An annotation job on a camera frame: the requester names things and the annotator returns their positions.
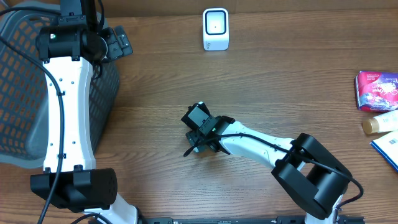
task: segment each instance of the wooden table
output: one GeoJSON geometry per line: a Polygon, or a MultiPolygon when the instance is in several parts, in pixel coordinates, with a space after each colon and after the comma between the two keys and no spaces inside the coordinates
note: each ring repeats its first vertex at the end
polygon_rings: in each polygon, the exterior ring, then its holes
{"type": "MultiPolygon", "coordinates": [[[[230,15],[230,45],[205,52],[201,16],[110,19],[122,24],[134,55],[117,62],[121,84],[98,152],[119,193],[147,217],[265,218],[304,215],[271,170],[223,153],[192,154],[180,118],[204,101],[258,131],[314,135],[365,188],[342,214],[398,222],[397,172],[369,145],[353,78],[360,70],[398,72],[398,9],[230,15]]],[[[24,170],[0,165],[0,221],[34,223],[44,201],[24,170]]],[[[358,193],[350,184],[345,198],[358,193]]],[[[47,223],[80,214],[47,213],[47,223]]]]}

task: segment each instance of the white box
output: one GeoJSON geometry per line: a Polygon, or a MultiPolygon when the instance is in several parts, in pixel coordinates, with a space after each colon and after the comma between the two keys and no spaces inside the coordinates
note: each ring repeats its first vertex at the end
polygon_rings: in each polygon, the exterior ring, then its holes
{"type": "Polygon", "coordinates": [[[206,9],[203,12],[203,48],[205,50],[226,50],[228,46],[228,11],[223,8],[206,9]]]}

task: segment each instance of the gray basket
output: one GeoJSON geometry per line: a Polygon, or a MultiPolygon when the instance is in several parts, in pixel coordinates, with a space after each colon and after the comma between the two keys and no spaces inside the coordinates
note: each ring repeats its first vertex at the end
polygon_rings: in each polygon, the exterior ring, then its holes
{"type": "MultiPolygon", "coordinates": [[[[18,6],[60,10],[59,5],[40,2],[18,6]]],[[[54,19],[55,15],[44,12],[10,12],[0,22],[0,35],[37,58],[35,38],[40,28],[49,26],[54,19]]],[[[118,89],[119,73],[114,63],[105,64],[101,78],[91,80],[90,138],[94,152],[118,89]]],[[[0,44],[0,162],[28,169],[43,165],[49,136],[48,103],[44,73],[0,44]]]]}

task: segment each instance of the colorful package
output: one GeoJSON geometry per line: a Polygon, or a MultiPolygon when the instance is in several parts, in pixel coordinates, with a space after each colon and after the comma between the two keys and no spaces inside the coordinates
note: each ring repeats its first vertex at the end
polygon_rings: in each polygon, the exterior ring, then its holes
{"type": "Polygon", "coordinates": [[[363,111],[398,108],[398,74],[363,72],[355,77],[356,103],[363,111]]]}

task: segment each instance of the black cable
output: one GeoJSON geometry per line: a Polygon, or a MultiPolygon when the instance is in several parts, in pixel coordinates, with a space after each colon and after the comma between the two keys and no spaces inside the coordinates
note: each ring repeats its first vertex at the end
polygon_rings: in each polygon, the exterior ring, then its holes
{"type": "Polygon", "coordinates": [[[37,11],[37,12],[47,12],[51,14],[60,15],[61,12],[51,9],[43,9],[41,7],[12,7],[9,9],[5,9],[0,12],[0,16],[4,15],[5,13],[12,12],[12,11],[20,11],[20,10],[30,10],[30,11],[37,11]]]}
{"type": "Polygon", "coordinates": [[[348,199],[348,200],[345,200],[344,202],[339,203],[339,204],[336,206],[336,208],[335,208],[336,217],[337,217],[338,211],[340,210],[340,208],[341,208],[343,205],[346,205],[346,204],[348,204],[348,203],[354,202],[354,201],[360,199],[360,198],[363,196],[364,190],[363,190],[362,185],[361,185],[356,179],[354,179],[353,177],[348,176],[348,175],[344,174],[344,173],[341,172],[341,171],[338,171],[338,170],[336,170],[336,169],[333,169],[333,168],[331,168],[331,167],[328,167],[328,166],[326,166],[326,165],[323,165],[323,164],[321,164],[321,163],[319,163],[319,162],[317,162],[317,161],[314,161],[314,160],[312,160],[312,159],[309,159],[309,158],[307,158],[307,157],[305,157],[305,156],[302,156],[302,155],[297,154],[297,153],[293,153],[293,152],[290,151],[290,150],[287,150],[287,149],[284,149],[284,148],[282,148],[282,147],[279,147],[279,146],[276,145],[276,144],[272,144],[272,143],[270,143],[270,142],[267,142],[266,140],[263,140],[262,138],[259,138],[259,137],[257,137],[257,136],[253,136],[253,135],[251,135],[251,134],[245,134],[245,133],[224,134],[224,135],[220,135],[220,136],[217,136],[217,137],[214,137],[214,138],[206,139],[206,140],[204,140],[204,141],[202,141],[202,142],[198,142],[198,141],[197,141],[191,148],[189,148],[189,149],[184,153],[184,157],[186,157],[187,155],[189,155],[189,154],[192,152],[192,150],[193,150],[194,148],[198,147],[198,146],[205,145],[205,144],[207,144],[207,143],[209,143],[209,142],[212,142],[212,141],[214,141],[214,140],[219,140],[219,141],[220,141],[221,138],[228,138],[228,137],[248,137],[248,138],[255,139],[255,140],[257,140],[257,141],[259,141],[259,142],[261,142],[261,143],[266,144],[266,145],[269,146],[269,147],[272,147],[272,148],[274,148],[274,149],[276,149],[276,150],[278,150],[278,151],[285,152],[285,153],[287,153],[287,154],[289,154],[289,155],[291,155],[291,156],[294,156],[294,157],[296,157],[297,159],[300,159],[300,160],[302,160],[302,161],[304,161],[304,162],[312,163],[312,164],[314,164],[314,165],[316,165],[316,166],[318,166],[318,167],[322,167],[322,168],[324,168],[324,169],[326,169],[326,170],[328,170],[328,171],[334,172],[334,173],[336,173],[336,174],[338,174],[338,175],[340,175],[340,176],[342,176],[342,177],[348,179],[348,180],[351,181],[352,183],[354,183],[354,184],[358,187],[358,189],[359,189],[359,194],[357,194],[357,196],[355,196],[355,197],[353,197],[353,198],[350,198],[350,199],[348,199]]]}
{"type": "Polygon", "coordinates": [[[98,0],[98,4],[101,7],[101,19],[99,20],[98,24],[98,30],[97,32],[101,32],[102,29],[104,29],[104,23],[105,23],[105,10],[104,10],[104,5],[102,4],[102,0],[98,0]]]}
{"type": "Polygon", "coordinates": [[[93,80],[101,78],[103,70],[104,70],[104,67],[103,67],[101,62],[99,64],[97,64],[97,65],[99,66],[99,72],[98,72],[98,74],[95,77],[93,77],[93,80]]]}
{"type": "Polygon", "coordinates": [[[64,137],[64,132],[65,132],[65,112],[64,112],[64,108],[63,108],[63,100],[62,100],[62,95],[63,93],[61,92],[60,87],[58,86],[57,81],[55,80],[55,78],[51,75],[51,73],[38,61],[36,61],[35,59],[33,59],[31,56],[25,54],[24,52],[16,49],[14,46],[12,46],[9,42],[7,42],[6,39],[4,39],[3,37],[0,36],[0,41],[7,47],[9,47],[11,50],[15,51],[17,54],[21,55],[22,57],[24,57],[25,59],[27,59],[28,61],[30,61],[31,63],[33,63],[34,65],[36,65],[39,69],[41,69],[51,80],[51,82],[53,83],[55,90],[57,92],[58,95],[58,102],[59,102],[59,107],[60,107],[60,149],[59,149],[59,153],[58,153],[58,166],[57,166],[57,171],[55,173],[55,178],[54,178],[54,182],[52,184],[52,187],[50,189],[50,193],[49,196],[47,197],[47,200],[45,201],[42,213],[40,215],[40,218],[38,220],[37,223],[42,223],[45,213],[47,212],[47,209],[49,208],[50,205],[50,201],[51,198],[55,192],[55,188],[57,187],[58,184],[58,180],[59,180],[59,176],[61,173],[61,168],[62,168],[62,161],[63,161],[63,137],[64,137]]]}
{"type": "Polygon", "coordinates": [[[100,220],[104,221],[106,224],[112,224],[107,218],[105,218],[103,215],[99,214],[99,213],[90,213],[87,215],[83,215],[82,217],[76,219],[75,221],[71,222],[71,224],[77,224],[80,221],[89,218],[89,217],[96,217],[99,218],[100,220]]]}

